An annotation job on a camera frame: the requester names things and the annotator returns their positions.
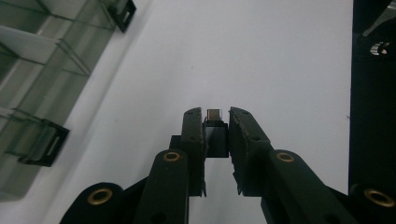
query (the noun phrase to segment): small black object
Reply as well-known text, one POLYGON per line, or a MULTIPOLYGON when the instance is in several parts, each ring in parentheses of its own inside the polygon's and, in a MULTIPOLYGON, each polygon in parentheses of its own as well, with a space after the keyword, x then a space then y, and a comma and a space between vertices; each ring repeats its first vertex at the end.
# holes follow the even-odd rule
POLYGON ((125 33, 134 16, 136 6, 132 0, 120 0, 117 4, 108 7, 107 11, 120 30, 125 33))
POLYGON ((208 109, 203 123, 207 158, 229 158, 228 124, 222 121, 221 110, 208 109))

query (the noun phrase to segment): white surface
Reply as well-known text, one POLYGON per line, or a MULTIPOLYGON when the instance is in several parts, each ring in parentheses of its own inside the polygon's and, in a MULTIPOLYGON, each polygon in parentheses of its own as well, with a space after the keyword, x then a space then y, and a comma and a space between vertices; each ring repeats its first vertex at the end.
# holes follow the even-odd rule
MULTIPOLYGON (((246 109, 275 148, 347 191, 352 0, 135 4, 66 123, 62 154, 24 199, 0 204, 0 223, 58 223, 88 186, 131 186, 196 106, 227 122, 230 106, 246 109)), ((205 166, 208 197, 191 198, 190 223, 264 223, 260 199, 237 196, 231 160, 205 166)))

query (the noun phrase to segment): clear acrylic box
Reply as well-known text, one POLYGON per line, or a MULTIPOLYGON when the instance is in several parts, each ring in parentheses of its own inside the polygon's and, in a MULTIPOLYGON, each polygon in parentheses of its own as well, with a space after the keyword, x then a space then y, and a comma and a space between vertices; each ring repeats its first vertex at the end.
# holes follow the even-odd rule
POLYGON ((65 137, 62 125, 114 32, 112 4, 0 0, 0 202, 22 197, 65 137))

